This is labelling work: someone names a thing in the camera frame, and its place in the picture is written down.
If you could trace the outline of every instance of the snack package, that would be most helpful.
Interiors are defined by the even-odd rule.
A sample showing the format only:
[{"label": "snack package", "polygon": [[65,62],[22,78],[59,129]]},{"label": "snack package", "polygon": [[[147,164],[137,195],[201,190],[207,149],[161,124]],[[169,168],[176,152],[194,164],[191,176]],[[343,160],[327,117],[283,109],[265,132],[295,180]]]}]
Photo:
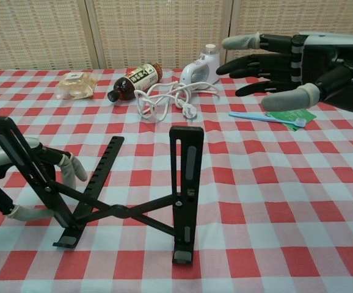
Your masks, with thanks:
[{"label": "snack package", "polygon": [[57,99],[84,99],[93,95],[98,78],[93,73],[71,72],[63,75],[56,88]]}]

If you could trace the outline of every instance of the bottle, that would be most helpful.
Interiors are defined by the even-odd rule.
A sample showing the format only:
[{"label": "bottle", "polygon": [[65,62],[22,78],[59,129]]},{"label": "bottle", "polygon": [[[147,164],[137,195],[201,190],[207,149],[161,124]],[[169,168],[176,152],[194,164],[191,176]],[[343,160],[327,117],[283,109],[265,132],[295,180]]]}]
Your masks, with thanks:
[{"label": "bottle", "polygon": [[107,93],[107,98],[113,103],[118,99],[124,101],[134,99],[135,90],[148,90],[162,79],[162,75],[162,68],[158,63],[143,64],[119,78],[115,82],[113,90]]}]

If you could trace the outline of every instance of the laptop stand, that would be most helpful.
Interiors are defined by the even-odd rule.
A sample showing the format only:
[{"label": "laptop stand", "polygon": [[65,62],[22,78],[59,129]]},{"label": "laptop stand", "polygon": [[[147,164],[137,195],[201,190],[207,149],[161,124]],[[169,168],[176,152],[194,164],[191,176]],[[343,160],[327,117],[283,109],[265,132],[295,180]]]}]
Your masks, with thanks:
[{"label": "laptop stand", "polygon": [[[169,131],[172,194],[131,208],[120,204],[108,205],[98,200],[104,182],[122,146],[123,137],[113,136],[93,172],[85,190],[78,192],[58,183],[54,166],[64,151],[45,146],[31,148],[9,117],[0,117],[0,147],[9,157],[9,163],[0,165],[0,179],[15,165],[43,204],[54,212],[55,219],[65,228],[57,247],[75,248],[86,224],[109,216],[132,218],[174,237],[173,263],[192,264],[197,219],[198,190],[203,148],[203,129],[172,126]],[[177,191],[177,140],[181,142],[180,191]],[[60,194],[78,200],[71,212]],[[172,205],[173,227],[150,218],[144,213]],[[12,199],[0,189],[0,211],[9,214]]]}]

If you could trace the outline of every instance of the table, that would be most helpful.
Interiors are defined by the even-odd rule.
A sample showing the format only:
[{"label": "table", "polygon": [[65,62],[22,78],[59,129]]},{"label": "table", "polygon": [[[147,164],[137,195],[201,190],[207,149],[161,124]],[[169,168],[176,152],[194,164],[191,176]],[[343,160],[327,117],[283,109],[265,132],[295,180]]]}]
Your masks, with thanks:
[{"label": "table", "polygon": [[[260,96],[235,97],[255,78],[193,97],[198,117],[173,105],[163,122],[136,102],[106,98],[126,69],[94,70],[92,99],[55,99],[67,71],[0,71],[0,115],[25,136],[71,151],[91,174],[113,135],[125,142],[100,200],[128,206],[170,194],[172,125],[205,130],[194,264],[173,266],[173,238],[132,219],[91,223],[74,251],[52,246],[52,220],[0,214],[0,292],[353,292],[353,113],[320,104],[305,129],[229,117],[261,112]],[[181,70],[164,70],[163,82]],[[78,181],[78,190],[86,183]],[[0,180],[16,204],[42,205],[20,173]],[[67,199],[70,206],[74,200]],[[172,225],[171,207],[149,213]]]}]

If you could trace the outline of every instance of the toothbrush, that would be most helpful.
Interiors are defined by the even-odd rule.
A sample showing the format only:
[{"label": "toothbrush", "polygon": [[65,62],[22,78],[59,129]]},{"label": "toothbrush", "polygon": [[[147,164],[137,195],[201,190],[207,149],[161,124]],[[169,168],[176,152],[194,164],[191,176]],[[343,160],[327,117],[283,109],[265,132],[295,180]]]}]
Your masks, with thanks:
[{"label": "toothbrush", "polygon": [[281,120],[281,119],[277,119],[274,117],[265,116],[262,114],[250,114],[250,113],[240,113],[240,112],[230,112],[229,116],[252,119],[252,120],[259,120],[259,121],[286,123],[286,124],[292,124],[292,125],[298,126],[298,127],[305,127],[305,125],[307,125],[307,121],[304,118],[297,118],[295,121],[286,121],[286,120]]}]

